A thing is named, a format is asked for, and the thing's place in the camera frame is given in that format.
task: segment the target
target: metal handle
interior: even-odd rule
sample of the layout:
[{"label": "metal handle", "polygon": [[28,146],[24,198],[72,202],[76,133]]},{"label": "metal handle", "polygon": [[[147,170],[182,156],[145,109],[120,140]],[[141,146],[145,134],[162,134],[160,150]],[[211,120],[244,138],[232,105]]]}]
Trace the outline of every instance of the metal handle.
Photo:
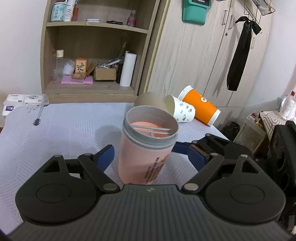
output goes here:
[{"label": "metal handle", "polygon": [[228,13],[228,10],[225,10],[225,11],[224,11],[224,16],[223,16],[223,22],[222,22],[222,25],[225,25],[225,24],[226,24],[227,13]]},{"label": "metal handle", "polygon": [[234,16],[231,15],[231,19],[230,19],[230,24],[229,24],[228,30],[232,29],[233,24],[234,24]]},{"label": "metal handle", "polygon": [[253,49],[254,48],[254,46],[255,46],[255,38],[253,38],[253,41],[252,41],[252,44],[251,44],[251,49]]}]

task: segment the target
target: plastic bag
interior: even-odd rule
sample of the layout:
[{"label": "plastic bag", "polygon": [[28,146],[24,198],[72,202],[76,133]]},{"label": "plastic bag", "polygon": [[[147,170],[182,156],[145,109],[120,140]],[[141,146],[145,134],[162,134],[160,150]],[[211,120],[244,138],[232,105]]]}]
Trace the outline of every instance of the plastic bag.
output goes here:
[{"label": "plastic bag", "polygon": [[224,126],[221,132],[229,140],[234,141],[235,137],[239,133],[239,124],[232,121],[226,126]]}]

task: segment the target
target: pink tray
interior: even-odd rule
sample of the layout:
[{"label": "pink tray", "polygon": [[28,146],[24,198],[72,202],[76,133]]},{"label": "pink tray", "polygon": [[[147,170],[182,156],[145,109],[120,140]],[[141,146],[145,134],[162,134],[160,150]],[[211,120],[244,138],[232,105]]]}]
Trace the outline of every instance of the pink tray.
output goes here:
[{"label": "pink tray", "polygon": [[69,85],[83,85],[83,84],[89,84],[92,85],[94,82],[93,77],[90,75],[85,78],[85,80],[82,82],[82,79],[72,79],[71,75],[65,75],[62,80],[61,84],[69,84]]}]

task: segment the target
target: small pink bottle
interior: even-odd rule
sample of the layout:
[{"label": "small pink bottle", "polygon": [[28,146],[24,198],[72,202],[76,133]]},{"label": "small pink bottle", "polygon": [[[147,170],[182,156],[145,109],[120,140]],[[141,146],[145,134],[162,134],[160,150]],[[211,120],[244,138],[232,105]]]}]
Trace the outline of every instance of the small pink bottle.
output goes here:
[{"label": "small pink bottle", "polygon": [[133,10],[128,17],[127,26],[134,27],[136,25],[136,11]]}]

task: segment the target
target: wardrobe door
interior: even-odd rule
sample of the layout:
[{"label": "wardrobe door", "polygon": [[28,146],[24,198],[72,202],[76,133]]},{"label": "wardrobe door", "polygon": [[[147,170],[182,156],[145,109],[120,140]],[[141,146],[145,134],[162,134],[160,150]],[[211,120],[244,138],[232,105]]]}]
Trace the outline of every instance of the wardrobe door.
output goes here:
[{"label": "wardrobe door", "polygon": [[212,0],[204,26],[182,22],[183,0],[171,0],[148,91],[178,96],[187,85],[203,93],[221,44],[231,0]]},{"label": "wardrobe door", "polygon": [[232,1],[228,17],[229,22],[223,35],[212,74],[203,93],[204,97],[217,107],[227,106],[232,94],[232,91],[227,90],[227,74],[244,25],[244,22],[235,22],[247,13],[244,4],[256,15],[257,7],[252,0]]},{"label": "wardrobe door", "polygon": [[[261,13],[257,12],[257,19],[260,20]],[[252,90],[254,81],[260,71],[262,59],[269,36],[272,14],[261,17],[259,26],[262,28],[260,34],[252,36],[251,48],[246,63],[246,67],[239,83],[237,91],[233,91],[227,106],[244,107]]]}]

